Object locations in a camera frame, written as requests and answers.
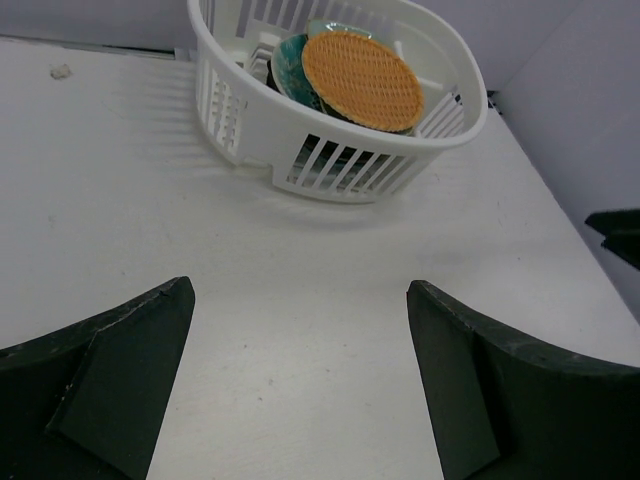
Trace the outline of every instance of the white surface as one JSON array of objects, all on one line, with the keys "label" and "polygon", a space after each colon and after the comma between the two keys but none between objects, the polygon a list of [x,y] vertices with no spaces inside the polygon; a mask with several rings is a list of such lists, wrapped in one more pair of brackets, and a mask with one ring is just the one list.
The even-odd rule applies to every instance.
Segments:
[{"label": "white surface", "polygon": [[584,0],[498,96],[547,185],[640,319],[640,272],[600,248],[593,212],[640,207],[640,2]]},{"label": "white surface", "polygon": [[413,279],[640,365],[640,327],[494,112],[402,198],[331,206],[213,158],[190,64],[6,42],[0,61],[2,346],[195,286],[150,479],[442,478]]},{"label": "white surface", "polygon": [[[232,164],[250,159],[270,165],[273,184],[301,196],[373,203],[413,180],[443,151],[473,140],[484,126],[487,92],[478,65],[460,35],[432,12],[402,0],[338,0],[331,9],[313,0],[304,13],[296,8],[293,18],[287,19],[278,15],[287,8],[270,2],[257,12],[259,3],[245,2],[250,8],[243,12],[237,0],[189,0],[198,37],[200,122],[211,143]],[[287,0],[286,5],[295,4]],[[318,15],[356,24],[401,45],[397,50],[404,52],[424,89],[424,108],[414,135],[342,122],[255,80],[266,83],[274,48],[302,32]],[[309,135],[318,140],[305,158],[301,152]],[[335,145],[330,158],[316,166],[322,163],[318,157],[323,148],[331,143]],[[355,153],[340,167],[336,161],[347,148]],[[365,165],[356,165],[367,153]]]}]

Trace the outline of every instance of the plate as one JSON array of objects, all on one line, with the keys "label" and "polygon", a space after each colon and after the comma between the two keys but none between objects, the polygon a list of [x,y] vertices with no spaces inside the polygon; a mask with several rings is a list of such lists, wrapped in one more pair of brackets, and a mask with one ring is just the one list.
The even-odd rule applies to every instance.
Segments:
[{"label": "plate", "polygon": [[364,30],[359,27],[354,27],[353,25],[347,25],[346,23],[334,22],[333,20],[325,20],[325,19],[315,19],[309,20],[307,23],[307,35],[309,38],[313,38],[316,35],[319,35],[324,32],[351,32],[362,35],[363,37],[367,37],[371,40],[375,40],[378,43],[381,43],[393,50],[393,45],[389,44],[389,42],[385,42],[377,35],[374,35],[372,32],[368,30]]},{"label": "plate", "polygon": [[283,95],[314,110],[322,111],[320,97],[313,90],[302,68],[302,51],[307,35],[289,37],[276,46],[271,57],[271,72]]}]

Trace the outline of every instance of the basket slot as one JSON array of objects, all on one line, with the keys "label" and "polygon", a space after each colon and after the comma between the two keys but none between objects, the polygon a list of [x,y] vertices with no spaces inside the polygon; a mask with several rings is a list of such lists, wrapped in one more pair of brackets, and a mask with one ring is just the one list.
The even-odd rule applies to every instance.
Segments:
[{"label": "basket slot", "polygon": [[365,30],[369,30],[370,32],[378,33],[380,31],[380,25],[384,21],[384,17],[382,15],[378,15],[375,12],[369,13],[369,18],[367,19],[367,26],[364,27]]},{"label": "basket slot", "polygon": [[340,5],[340,11],[338,12],[338,21],[343,23],[349,23],[353,16],[352,6],[347,2]]},{"label": "basket slot", "polygon": [[336,146],[336,149],[331,154],[331,157],[329,157],[329,160],[327,161],[325,166],[320,171],[320,174],[318,175],[318,178],[316,178],[316,181],[313,182],[313,185],[311,186],[312,190],[318,190],[320,188],[320,185],[327,178],[327,174],[331,171],[331,169],[333,168],[333,166],[336,163],[336,160],[338,160],[338,157],[340,157],[340,155],[342,154],[344,149],[345,149],[345,147],[343,145],[337,145]]},{"label": "basket slot", "polygon": [[356,25],[356,26],[359,26],[359,27],[364,27],[365,26],[365,23],[360,18],[362,13],[364,13],[362,11],[362,7],[355,7],[355,10],[353,11],[353,15],[351,16],[351,20],[349,20],[352,25]]},{"label": "basket slot", "polygon": [[314,18],[321,18],[326,12],[326,7],[326,3],[323,4],[323,2],[321,2],[320,0],[313,0],[313,3],[311,4],[311,10],[309,10],[309,19],[313,20]]},{"label": "basket slot", "polygon": [[249,7],[249,15],[247,16],[247,23],[251,20],[256,20],[256,11],[258,7],[258,0],[245,0],[251,2],[251,6]]},{"label": "basket slot", "polygon": [[447,124],[451,117],[458,113],[457,107],[458,103],[451,98],[442,111],[436,115],[431,122],[429,122],[429,125],[427,125],[427,128],[424,131],[424,137],[434,138],[436,136],[436,132],[440,131],[440,128],[442,128],[444,124]]},{"label": "basket slot", "polygon": [[255,8],[255,12],[254,15],[252,17],[249,17],[249,23],[251,23],[251,20],[256,20],[258,22],[261,22],[263,18],[265,18],[265,14],[267,13],[267,4],[266,4],[266,0],[253,0],[256,3],[256,8]]},{"label": "basket slot", "polygon": [[354,189],[354,187],[358,185],[358,182],[360,182],[362,177],[364,177],[365,174],[369,173],[371,167],[373,167],[376,162],[383,157],[384,155],[381,155],[379,153],[371,155],[371,158],[367,161],[367,163],[365,163],[364,166],[360,167],[358,174],[353,177],[353,180],[351,180],[351,182],[349,182],[349,184],[344,188],[344,194],[348,195]]},{"label": "basket slot", "polygon": [[298,23],[300,22],[300,14],[302,13],[302,7],[304,6],[304,2],[305,0],[298,0],[296,9],[293,12],[293,17],[291,18],[291,23],[289,24],[289,30],[291,31],[297,30],[297,26],[298,26]]},{"label": "basket slot", "polygon": [[457,114],[456,108],[459,107],[456,100],[457,91],[454,89],[451,93],[444,95],[442,100],[438,102],[435,108],[429,113],[418,125],[418,132],[422,138],[427,138],[431,133],[441,125],[442,121],[450,118],[449,115]]},{"label": "basket slot", "polygon": [[267,0],[267,4],[264,6],[264,12],[262,13],[262,18],[258,18],[256,20],[262,20],[263,22],[271,23],[269,20],[271,19],[272,13],[273,13],[273,0]]},{"label": "basket slot", "polygon": [[360,27],[364,28],[365,30],[372,31],[371,22],[374,18],[375,18],[375,13],[363,10],[359,12],[358,17],[356,18],[356,21]]},{"label": "basket slot", "polygon": [[202,19],[211,34],[213,34],[213,2],[214,0],[200,0],[200,12],[202,14]]},{"label": "basket slot", "polygon": [[227,84],[222,82],[222,85],[220,85],[221,82],[216,82],[216,86],[214,89],[214,93],[213,93],[213,98],[212,98],[212,102],[211,102],[211,116],[209,116],[209,118],[207,119],[207,130],[210,131],[209,129],[209,121],[211,120],[211,117],[214,117],[214,122],[213,122],[213,131],[210,131],[210,133],[214,136],[217,137],[218,132],[220,132],[220,124],[222,122],[222,114],[225,111],[225,100],[226,100],[226,93],[227,93]]},{"label": "basket slot", "polygon": [[334,15],[334,13],[333,13],[333,10],[334,10],[335,8],[339,8],[339,7],[336,5],[336,0],[329,0],[329,1],[327,2],[327,7],[326,7],[326,8],[325,8],[325,10],[324,10],[324,16],[325,16],[327,19],[329,19],[329,20],[335,20],[335,19],[336,19],[336,17],[335,17],[335,15]]},{"label": "basket slot", "polygon": [[411,165],[411,161],[412,157],[398,157],[391,171],[385,174],[384,178],[381,179],[373,189],[373,193],[384,193],[385,189],[383,189],[383,187],[385,185],[390,185],[394,178],[396,178],[398,175],[401,175],[402,172],[406,170],[407,166]]},{"label": "basket slot", "polygon": [[202,94],[200,96],[200,118],[205,129],[209,131],[209,120],[211,118],[211,95],[213,91],[215,72],[211,68],[209,59],[202,61]]},{"label": "basket slot", "polygon": [[388,156],[388,158],[382,164],[379,164],[375,173],[373,173],[371,175],[371,178],[369,178],[369,180],[367,180],[367,182],[362,186],[360,194],[365,195],[367,193],[367,190],[373,185],[373,182],[375,182],[380,177],[380,175],[382,175],[384,171],[387,170],[398,158],[401,157]]},{"label": "basket slot", "polygon": [[289,7],[289,3],[291,2],[291,0],[282,0],[282,5],[280,5],[280,13],[278,13],[278,18],[276,20],[276,25],[278,27],[282,27],[284,28],[283,24],[284,24],[284,19],[285,19],[285,13],[287,11],[287,8]]},{"label": "basket slot", "polygon": [[345,176],[351,172],[351,170],[353,169],[353,166],[360,159],[361,155],[362,155],[362,149],[356,150],[353,153],[353,155],[351,155],[351,158],[349,159],[347,164],[342,168],[342,170],[340,171],[338,176],[335,178],[333,183],[329,186],[328,190],[330,192],[335,192],[337,190],[338,185],[340,185],[342,183],[342,180],[345,178]]},{"label": "basket slot", "polygon": [[239,105],[240,105],[240,99],[238,97],[231,97],[230,106],[229,106],[230,112],[229,112],[229,117],[227,119],[227,130],[225,132],[225,138],[224,138],[225,150],[231,150],[233,147],[236,146],[235,134],[238,131],[237,123],[238,123]]},{"label": "basket slot", "polygon": [[[307,139],[310,139],[310,138],[314,138],[314,137],[312,135],[309,135],[307,137]],[[309,172],[311,171],[311,168],[313,167],[313,165],[316,163],[316,161],[320,157],[320,153],[324,149],[326,143],[327,143],[327,141],[325,139],[319,138],[317,143],[316,143],[316,146],[313,148],[313,151],[311,152],[309,157],[306,158],[306,159],[305,159],[305,157],[306,157],[305,147],[303,146],[300,149],[300,154],[298,155],[298,159],[299,160],[304,160],[305,163],[304,163],[304,167],[302,168],[302,172],[300,172],[300,174],[298,175],[298,177],[296,179],[296,186],[297,187],[300,187],[300,186],[302,186],[304,184],[304,181],[307,178],[307,175],[309,175]]]},{"label": "basket slot", "polygon": [[431,136],[433,138],[446,138],[451,134],[451,132],[463,124],[464,110],[460,105],[458,105],[454,108],[446,121],[442,122],[441,126],[438,127]]},{"label": "basket slot", "polygon": [[247,25],[249,24],[249,9],[251,7],[251,0],[242,0],[242,8],[240,9],[240,16],[238,17],[238,25],[236,26],[236,37],[244,38],[247,34]]},{"label": "basket slot", "polygon": [[204,61],[199,61],[196,71],[196,107],[198,109],[198,114],[200,115],[202,115],[202,80],[204,77],[203,70]]},{"label": "basket slot", "polygon": [[406,184],[413,177],[418,175],[425,167],[427,163],[413,159],[413,163],[410,163],[406,169],[401,172],[398,172],[396,178],[391,181],[391,184],[385,189],[384,195],[393,195],[400,189],[404,184]]},{"label": "basket slot", "polygon": [[392,17],[383,16],[380,28],[376,32],[382,38],[393,38],[396,21]]}]

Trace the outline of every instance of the small debris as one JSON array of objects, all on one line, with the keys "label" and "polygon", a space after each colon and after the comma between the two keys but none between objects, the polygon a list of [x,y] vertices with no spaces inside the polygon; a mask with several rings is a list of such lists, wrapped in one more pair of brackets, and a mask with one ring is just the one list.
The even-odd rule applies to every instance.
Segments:
[{"label": "small debris", "polygon": [[49,74],[54,80],[64,80],[65,78],[69,78],[72,75],[72,72],[69,68],[69,65],[65,63],[64,65],[60,65],[59,67],[53,67]]}]

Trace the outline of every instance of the white wall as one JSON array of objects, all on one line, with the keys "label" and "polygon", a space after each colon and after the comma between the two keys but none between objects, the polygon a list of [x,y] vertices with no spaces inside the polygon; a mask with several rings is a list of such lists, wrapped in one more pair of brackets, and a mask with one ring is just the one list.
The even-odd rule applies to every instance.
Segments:
[{"label": "white wall", "polygon": [[594,211],[640,207],[640,1],[584,0],[497,101],[640,319],[640,272],[599,247]]},{"label": "white wall", "polygon": [[464,37],[487,88],[502,89],[582,0],[415,0]]},{"label": "white wall", "polygon": [[[499,90],[581,0],[417,1],[462,33],[487,88]],[[160,50],[194,44],[186,0],[0,0],[0,12],[2,35]]]},{"label": "white wall", "polygon": [[195,42],[186,0],[0,0],[0,34],[157,50]]}]

